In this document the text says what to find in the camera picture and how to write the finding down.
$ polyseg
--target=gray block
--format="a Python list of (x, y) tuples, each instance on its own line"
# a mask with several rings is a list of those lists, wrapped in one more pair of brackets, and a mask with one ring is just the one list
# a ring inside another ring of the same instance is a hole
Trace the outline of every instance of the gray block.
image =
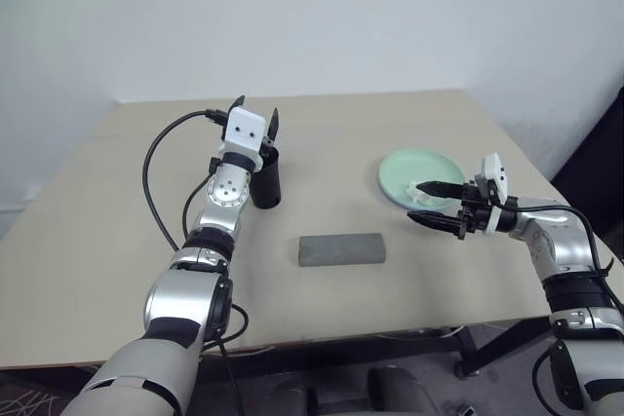
[(379, 233), (299, 238), (301, 267), (383, 263), (385, 260), (386, 247)]

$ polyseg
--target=plate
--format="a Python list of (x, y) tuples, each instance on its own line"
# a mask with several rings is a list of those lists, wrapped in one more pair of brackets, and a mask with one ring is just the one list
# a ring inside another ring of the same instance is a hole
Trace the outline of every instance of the plate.
[(435, 151), (406, 149), (386, 156), (379, 165), (379, 185), (395, 204), (406, 209), (443, 211), (456, 205), (456, 199), (431, 197), (412, 185), (429, 180), (463, 184), (465, 177), (459, 166), (445, 155)]

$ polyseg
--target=beige tabletop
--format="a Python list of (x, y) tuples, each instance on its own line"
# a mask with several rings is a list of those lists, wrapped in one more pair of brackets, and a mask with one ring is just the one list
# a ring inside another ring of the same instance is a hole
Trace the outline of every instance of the beige tabletop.
[[(146, 293), (172, 251), (143, 199), (140, 170), (176, 117), (231, 99), (115, 105), (0, 242), (0, 367), (100, 361), (142, 332)], [(527, 248), (503, 234), (458, 241), (414, 224), (377, 186), (381, 159), (436, 150), (472, 175), (497, 151), (517, 196), (560, 198), (511, 139), (458, 91), (248, 98), (280, 111), (282, 202), (248, 205), (234, 252), (234, 300), (250, 314), (232, 348), (545, 315)], [(195, 119), (153, 160), (153, 197), (175, 238), (220, 129)], [(192, 206), (198, 212), (201, 197)], [(380, 232), (377, 265), (301, 268), (303, 235)], [(599, 242), (602, 262), (610, 253)], [(622, 269), (609, 282), (624, 290)], [(231, 329), (240, 321), (232, 314)]]

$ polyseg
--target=black cable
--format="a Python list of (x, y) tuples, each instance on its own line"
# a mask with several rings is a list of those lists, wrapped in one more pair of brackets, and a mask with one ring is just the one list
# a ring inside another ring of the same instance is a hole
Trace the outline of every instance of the black cable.
[(537, 396), (537, 399), (539, 399), (539, 402), (542, 403), (542, 406), (544, 406), (544, 409), (546, 409), (546, 411), (548, 411), (553, 416), (562, 416), (557, 411), (555, 411), (551, 407), (550, 404), (548, 404), (548, 401), (546, 401), (546, 398), (542, 395), (542, 391), (539, 390), (539, 384), (537, 383), (537, 373), (539, 372), (539, 367), (542, 365), (542, 362), (544, 362), (544, 360), (546, 360), (546, 358), (548, 358), (548, 353), (549, 353), (549, 350), (546, 350), (535, 361), (535, 364), (533, 365), (533, 370), (531, 372), (531, 381), (533, 383), (533, 389), (535, 390), (535, 395)]
[(215, 346), (218, 346), (219, 341), (225, 344), (232, 340), (235, 340), (236, 338), (241, 336), (243, 333), (245, 333), (245, 331), (247, 330), (247, 327), (250, 324), (250, 316), (247, 314), (247, 312), (245, 312), (245, 309), (243, 309), (241, 306), (238, 306), (236, 304), (232, 304), (232, 309), (234, 309), (235, 311), (240, 313), (241, 316), (243, 316), (243, 325), (239, 328), (239, 330), (236, 333), (232, 333), (231, 335), (221, 338), (220, 340), (214, 340), (214, 341), (209, 341), (208, 343), (205, 343), (204, 348), (202, 348), (202, 353), (209, 350), (210, 348), (214, 348)]
[(230, 361), (230, 356), (228, 356), (225, 347), (223, 346), (223, 342), (218, 340), (217, 342), (218, 348), (221, 350), (221, 355), (223, 356), (223, 360), (225, 361), (225, 367), (227, 367), (227, 373), (230, 376), (230, 383), (232, 384), (232, 390), (234, 391), (234, 401), (236, 403), (236, 411), (239, 416), (245, 416), (245, 408), (243, 407), (243, 399), (241, 398), (241, 391), (238, 388), (238, 382), (236, 382), (236, 378), (234, 377), (234, 371), (232, 370), (232, 362)]
[(491, 191), (490, 198), (491, 198), (491, 203), (495, 207), (504, 209), (506, 211), (513, 211), (515, 213), (561, 210), (561, 211), (568, 211), (572, 214), (575, 214), (578, 217), (578, 219), (581, 220), (581, 223), (583, 224), (583, 227), (585, 228), (585, 233), (587, 234), (587, 240), (589, 242), (589, 249), (592, 254), (592, 261), (594, 263), (594, 270), (596, 270), (596, 276), (599, 282), (601, 283), (603, 290), (607, 293), (611, 301), (613, 301), (615, 308), (619, 311), (620, 314), (624, 315), (624, 306), (622, 305), (618, 297), (615, 295), (615, 293), (609, 287), (608, 283), (605, 280), (605, 274), (603, 273), (603, 270), (601, 268), (601, 264), (599, 261), (599, 257), (598, 257), (598, 249), (596, 248), (596, 240), (594, 238), (594, 231), (592, 230), (592, 225), (589, 222), (589, 219), (587, 219), (587, 216), (585, 216), (582, 211), (574, 207), (569, 207), (567, 205), (542, 205), (539, 207), (522, 207), (522, 208), (509, 207), (507, 205), (502, 205), (500, 203), (500, 199), (498, 199), (498, 194), (496, 193), (495, 190)]
[(143, 160), (142, 182), (143, 182), (143, 192), (145, 194), (145, 200), (147, 201), (147, 205), (149, 206), (149, 210), (152, 212), (152, 215), (154, 216), (154, 219), (156, 220), (156, 224), (160, 228), (160, 231), (163, 233), (163, 236), (165, 236), (165, 239), (167, 240), (167, 242), (169, 243), (169, 245), (172, 247), (173, 250), (177, 250), (176, 241), (174, 241), (174, 238), (172, 238), (172, 236), (169, 234), (169, 231), (167, 231), (167, 228), (165, 227), (165, 224), (163, 223), (163, 220), (160, 218), (160, 215), (158, 214), (158, 210), (154, 206), (154, 201), (152, 200), (152, 196), (151, 196), (151, 194), (149, 192), (149, 183), (148, 183), (148, 180), (147, 180), (147, 173), (149, 171), (149, 164), (150, 164), (150, 162), (152, 160), (152, 156), (154, 155), (154, 151), (156, 150), (156, 147), (163, 140), (163, 138), (165, 138), (165, 136), (167, 136), (167, 134), (169, 132), (171, 132), (173, 129), (175, 129), (177, 126), (179, 126), (184, 121), (187, 121), (187, 120), (189, 120), (189, 119), (191, 119), (193, 117), (200, 117), (200, 116), (201, 117), (208, 117), (207, 112), (208, 111), (189, 112), (188, 114), (185, 114), (182, 117), (180, 117), (178, 119), (175, 119), (168, 126), (166, 126), (156, 136), (156, 138), (154, 138), (154, 141), (152, 141), (152, 144), (149, 145), (149, 149), (147, 150), (147, 154), (145, 155), (145, 159)]
[(186, 203), (184, 204), (184, 208), (182, 209), (182, 233), (184, 233), (185, 239), (188, 238), (188, 225), (186, 224), (186, 216), (188, 214), (188, 209), (191, 206), (191, 202), (193, 201), (197, 193), (200, 190), (202, 190), (202, 187), (204, 187), (208, 183), (209, 179), (212, 176), (213, 176), (212, 174), (208, 174), (206, 178), (202, 180), (199, 183), (199, 185), (193, 189), (193, 192), (190, 193), (190, 195), (188, 196), (188, 199), (186, 199)]

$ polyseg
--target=white wall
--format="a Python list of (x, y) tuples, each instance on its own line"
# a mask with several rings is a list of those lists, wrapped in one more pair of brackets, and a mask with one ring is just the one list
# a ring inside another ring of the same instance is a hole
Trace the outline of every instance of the white wall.
[(461, 87), (552, 176), (623, 71), (624, 0), (0, 0), (0, 206), (115, 99)]

